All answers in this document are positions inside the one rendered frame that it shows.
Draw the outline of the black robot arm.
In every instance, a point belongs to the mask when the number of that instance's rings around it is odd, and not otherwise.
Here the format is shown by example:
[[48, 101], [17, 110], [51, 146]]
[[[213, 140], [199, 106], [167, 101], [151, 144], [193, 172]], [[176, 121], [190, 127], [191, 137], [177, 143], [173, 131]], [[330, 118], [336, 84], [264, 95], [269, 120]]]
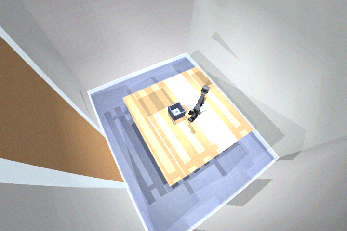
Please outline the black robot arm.
[[189, 115], [192, 115], [191, 116], [191, 119], [192, 120], [195, 120], [197, 115], [200, 113], [201, 111], [201, 107], [203, 106], [203, 104], [205, 104], [205, 94], [208, 93], [210, 87], [208, 86], [202, 86], [202, 89], [201, 89], [201, 96], [200, 98], [198, 99], [198, 103], [195, 105], [195, 107], [193, 108], [193, 110], [190, 110], [189, 111]]

